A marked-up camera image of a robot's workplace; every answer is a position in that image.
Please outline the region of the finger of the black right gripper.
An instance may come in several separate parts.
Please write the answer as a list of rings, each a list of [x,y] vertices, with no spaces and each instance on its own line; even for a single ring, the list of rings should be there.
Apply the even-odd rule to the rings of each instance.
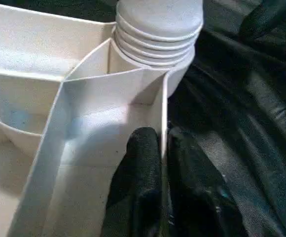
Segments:
[[[239,36],[254,40],[286,23],[286,0],[263,0],[242,21]]]

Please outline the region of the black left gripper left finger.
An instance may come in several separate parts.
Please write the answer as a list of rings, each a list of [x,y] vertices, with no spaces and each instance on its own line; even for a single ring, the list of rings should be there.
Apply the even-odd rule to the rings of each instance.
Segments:
[[[161,157],[156,131],[137,128],[113,174],[103,237],[157,237],[161,219]]]

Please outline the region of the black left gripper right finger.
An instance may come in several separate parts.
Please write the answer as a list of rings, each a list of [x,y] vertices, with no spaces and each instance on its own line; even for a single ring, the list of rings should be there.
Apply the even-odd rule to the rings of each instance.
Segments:
[[[167,169],[178,237],[245,237],[247,231],[224,178],[194,137],[168,134]]]

